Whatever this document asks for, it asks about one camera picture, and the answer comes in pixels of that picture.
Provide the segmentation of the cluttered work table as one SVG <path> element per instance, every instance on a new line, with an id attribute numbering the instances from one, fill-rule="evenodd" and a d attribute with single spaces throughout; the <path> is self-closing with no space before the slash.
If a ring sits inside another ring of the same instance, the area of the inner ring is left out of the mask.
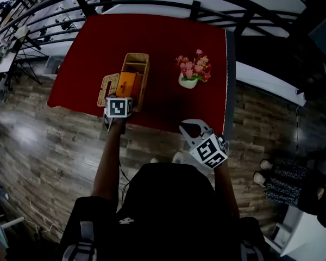
<path id="1" fill-rule="evenodd" d="M 9 72 L 29 32 L 27 26 L 22 26 L 14 33 L 11 40 L 1 39 L 0 73 Z"/>

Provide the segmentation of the person's black shirt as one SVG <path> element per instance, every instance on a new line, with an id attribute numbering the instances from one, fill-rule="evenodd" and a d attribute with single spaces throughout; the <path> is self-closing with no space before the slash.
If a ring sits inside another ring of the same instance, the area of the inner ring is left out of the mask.
<path id="1" fill-rule="evenodd" d="M 233 220 L 194 166 L 145 164 L 123 206 L 76 200 L 57 261 L 269 261 L 257 219 Z"/>

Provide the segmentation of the white desk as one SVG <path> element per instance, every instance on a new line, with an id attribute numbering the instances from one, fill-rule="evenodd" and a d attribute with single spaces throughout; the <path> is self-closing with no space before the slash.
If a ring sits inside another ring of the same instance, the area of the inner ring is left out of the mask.
<path id="1" fill-rule="evenodd" d="M 326 261 L 326 228 L 316 216 L 289 206 L 283 221 L 290 236 L 281 256 L 289 256 L 296 261 Z"/>

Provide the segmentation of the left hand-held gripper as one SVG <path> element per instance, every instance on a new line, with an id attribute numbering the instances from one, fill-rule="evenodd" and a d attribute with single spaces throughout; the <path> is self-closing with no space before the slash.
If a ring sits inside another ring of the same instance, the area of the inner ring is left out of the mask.
<path id="1" fill-rule="evenodd" d="M 131 97 L 108 96 L 105 98 L 104 124 L 108 132 L 111 126 L 120 119 L 127 119 L 133 112 Z"/>

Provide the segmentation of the orange box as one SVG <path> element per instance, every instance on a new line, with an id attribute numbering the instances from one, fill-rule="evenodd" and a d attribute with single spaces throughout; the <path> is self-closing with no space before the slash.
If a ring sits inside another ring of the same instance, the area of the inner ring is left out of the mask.
<path id="1" fill-rule="evenodd" d="M 139 98 L 143 75 L 132 72 L 121 72 L 116 89 L 117 97 Z"/>

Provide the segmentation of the pink flowers in white pot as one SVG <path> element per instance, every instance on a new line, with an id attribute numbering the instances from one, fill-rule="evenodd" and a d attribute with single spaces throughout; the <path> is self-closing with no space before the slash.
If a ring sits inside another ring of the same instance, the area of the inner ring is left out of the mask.
<path id="1" fill-rule="evenodd" d="M 180 69 L 178 82 L 184 88 L 193 89 L 198 82 L 206 83 L 211 77 L 209 58 L 201 49 L 196 50 L 192 60 L 180 55 L 176 62 Z"/>

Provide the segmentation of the wicker basket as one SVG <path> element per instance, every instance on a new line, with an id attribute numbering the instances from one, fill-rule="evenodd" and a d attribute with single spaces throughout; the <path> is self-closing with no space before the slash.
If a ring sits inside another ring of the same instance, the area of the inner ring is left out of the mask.
<path id="1" fill-rule="evenodd" d="M 136 96 L 136 103 L 133 111 L 139 112 L 142 109 L 143 99 L 149 73 L 149 55 L 146 53 L 127 53 L 122 66 L 123 72 L 136 72 L 142 77 L 140 92 Z"/>

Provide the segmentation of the red tablecloth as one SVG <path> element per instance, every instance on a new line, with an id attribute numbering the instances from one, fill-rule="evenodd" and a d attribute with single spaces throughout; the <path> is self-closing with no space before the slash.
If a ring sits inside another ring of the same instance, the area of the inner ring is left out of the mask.
<path id="1" fill-rule="evenodd" d="M 178 82 L 179 56 L 206 54 L 211 76 L 186 89 Z M 225 31 L 186 19 L 144 15 L 90 16 L 72 43 L 52 87 L 47 105 L 102 116 L 97 105 L 103 77 L 119 73 L 128 53 L 149 56 L 142 109 L 129 122 L 177 132 L 182 120 L 201 119 L 223 132 L 226 105 L 227 57 Z"/>

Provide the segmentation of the woven wicker lid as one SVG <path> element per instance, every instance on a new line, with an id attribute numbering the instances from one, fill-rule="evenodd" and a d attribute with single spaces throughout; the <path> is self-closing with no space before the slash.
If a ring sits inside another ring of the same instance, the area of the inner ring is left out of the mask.
<path id="1" fill-rule="evenodd" d="M 119 79 L 120 79 L 119 73 L 110 74 L 103 77 L 101 88 L 98 94 L 98 100 L 97 100 L 98 107 L 105 107 L 106 98 L 116 93 Z"/>

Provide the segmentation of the person's left forearm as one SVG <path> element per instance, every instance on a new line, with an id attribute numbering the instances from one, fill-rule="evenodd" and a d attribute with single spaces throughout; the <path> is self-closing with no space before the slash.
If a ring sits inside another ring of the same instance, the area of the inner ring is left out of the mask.
<path id="1" fill-rule="evenodd" d="M 94 178 L 92 196 L 102 197 L 118 205 L 120 177 L 120 136 L 124 119 L 112 123 L 103 154 Z"/>

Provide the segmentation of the person's right forearm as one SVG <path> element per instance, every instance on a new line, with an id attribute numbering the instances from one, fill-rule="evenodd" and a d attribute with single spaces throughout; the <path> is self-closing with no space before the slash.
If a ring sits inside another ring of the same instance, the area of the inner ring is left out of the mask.
<path id="1" fill-rule="evenodd" d="M 221 208 L 233 219 L 240 218 L 233 185 L 230 177 L 228 162 L 225 160 L 220 166 L 214 168 L 215 195 Z"/>

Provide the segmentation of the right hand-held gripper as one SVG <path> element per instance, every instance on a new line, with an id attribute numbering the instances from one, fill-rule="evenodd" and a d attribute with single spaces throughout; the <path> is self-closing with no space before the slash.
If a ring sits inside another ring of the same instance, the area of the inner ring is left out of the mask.
<path id="1" fill-rule="evenodd" d="M 223 139 L 217 137 L 213 133 L 213 129 L 205 121 L 201 119 L 184 120 L 179 124 L 179 130 L 192 147 L 190 155 L 205 167 L 214 169 L 228 159 L 222 144 Z M 209 136 L 195 145 L 196 139 L 204 135 Z"/>

